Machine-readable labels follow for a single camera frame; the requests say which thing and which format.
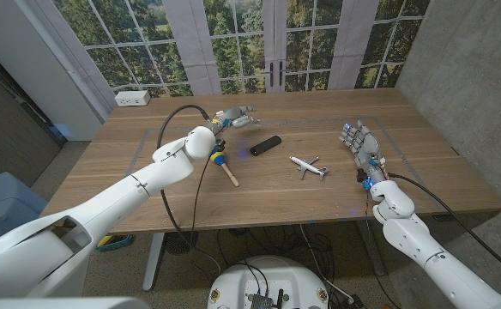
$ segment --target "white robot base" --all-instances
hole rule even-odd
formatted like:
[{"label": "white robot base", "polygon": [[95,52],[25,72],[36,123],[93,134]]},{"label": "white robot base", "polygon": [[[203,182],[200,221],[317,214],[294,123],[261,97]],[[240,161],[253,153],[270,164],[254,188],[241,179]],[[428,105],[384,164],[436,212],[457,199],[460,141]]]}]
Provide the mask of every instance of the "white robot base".
[{"label": "white robot base", "polygon": [[268,279],[268,294],[266,281],[258,270],[250,267],[255,279],[247,265],[235,264],[214,281],[208,309],[327,308],[329,297],[325,285],[305,266],[277,256],[251,257],[246,263],[262,271]]}]

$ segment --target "robot finger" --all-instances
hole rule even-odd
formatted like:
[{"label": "robot finger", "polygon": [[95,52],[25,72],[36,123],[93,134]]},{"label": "robot finger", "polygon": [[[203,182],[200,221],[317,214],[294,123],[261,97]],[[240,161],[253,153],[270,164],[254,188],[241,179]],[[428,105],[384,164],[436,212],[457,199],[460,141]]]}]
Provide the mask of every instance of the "robot finger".
[{"label": "robot finger", "polygon": [[241,109],[241,112],[242,113],[246,113],[246,112],[255,112],[256,109],[252,106],[240,106],[239,107]]},{"label": "robot finger", "polygon": [[250,124],[250,123],[255,124],[256,120],[257,119],[253,118],[253,117],[243,116],[243,117],[239,117],[239,118],[233,120],[232,121],[232,126],[234,128],[241,128],[241,127],[244,127],[244,126],[246,126],[247,124]]}]

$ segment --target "white toy airplane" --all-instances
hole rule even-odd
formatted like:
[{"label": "white toy airplane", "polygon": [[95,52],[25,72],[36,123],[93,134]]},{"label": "white toy airplane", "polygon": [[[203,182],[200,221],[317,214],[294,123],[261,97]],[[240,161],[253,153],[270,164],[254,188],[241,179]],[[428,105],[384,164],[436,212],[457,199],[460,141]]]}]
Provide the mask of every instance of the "white toy airplane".
[{"label": "white toy airplane", "polygon": [[292,162],[299,165],[299,167],[296,167],[296,168],[300,171],[300,179],[302,179],[304,177],[305,171],[310,170],[314,173],[318,173],[321,180],[323,180],[323,175],[329,171],[329,169],[327,167],[317,168],[317,167],[312,166],[313,162],[319,160],[319,157],[316,157],[312,161],[304,161],[304,160],[301,160],[297,157],[288,157],[288,158],[291,159]]}]

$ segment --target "table leg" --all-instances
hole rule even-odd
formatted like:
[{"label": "table leg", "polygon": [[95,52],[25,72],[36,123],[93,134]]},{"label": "table leg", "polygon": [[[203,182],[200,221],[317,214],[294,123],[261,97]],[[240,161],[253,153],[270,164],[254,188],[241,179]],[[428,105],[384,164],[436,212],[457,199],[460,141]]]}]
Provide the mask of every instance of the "table leg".
[{"label": "table leg", "polygon": [[154,233],[154,238],[151,240],[149,247],[148,265],[146,266],[146,274],[144,275],[143,289],[145,292],[150,292],[154,288],[155,277],[159,269],[159,255],[163,246],[164,233]]},{"label": "table leg", "polygon": [[369,234],[369,229],[367,229],[367,222],[361,220],[356,221],[355,225],[359,230],[359,235],[361,239],[366,244],[365,248],[368,251],[369,257],[371,257],[372,265],[374,267],[374,271],[379,276],[383,276],[386,272],[384,268],[384,264],[382,259],[380,258],[380,251],[378,250],[377,238],[374,236],[374,233],[371,230],[371,234]]}]

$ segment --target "power strip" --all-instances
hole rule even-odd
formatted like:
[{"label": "power strip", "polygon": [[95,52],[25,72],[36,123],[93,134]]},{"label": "power strip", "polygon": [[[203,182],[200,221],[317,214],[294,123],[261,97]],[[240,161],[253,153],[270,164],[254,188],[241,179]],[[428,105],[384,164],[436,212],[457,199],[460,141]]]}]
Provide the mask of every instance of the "power strip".
[{"label": "power strip", "polygon": [[120,91],[115,96],[119,106],[145,106],[149,102],[149,92],[145,91]]}]

